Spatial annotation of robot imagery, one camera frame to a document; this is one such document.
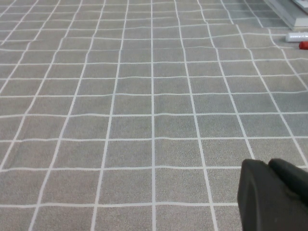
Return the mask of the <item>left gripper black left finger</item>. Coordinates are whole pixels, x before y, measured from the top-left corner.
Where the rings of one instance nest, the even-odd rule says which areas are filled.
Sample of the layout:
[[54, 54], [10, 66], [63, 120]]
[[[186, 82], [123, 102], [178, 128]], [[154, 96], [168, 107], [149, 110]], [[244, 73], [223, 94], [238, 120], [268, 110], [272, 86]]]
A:
[[237, 201], [244, 231], [308, 229], [308, 205], [263, 161], [242, 162]]

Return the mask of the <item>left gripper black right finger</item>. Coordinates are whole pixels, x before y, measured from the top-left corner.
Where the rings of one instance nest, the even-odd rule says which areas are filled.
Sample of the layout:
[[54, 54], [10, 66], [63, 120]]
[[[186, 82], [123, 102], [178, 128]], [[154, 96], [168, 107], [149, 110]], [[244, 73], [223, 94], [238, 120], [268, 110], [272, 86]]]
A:
[[299, 196], [304, 204], [308, 204], [308, 173], [301, 168], [279, 158], [271, 159], [268, 166]]

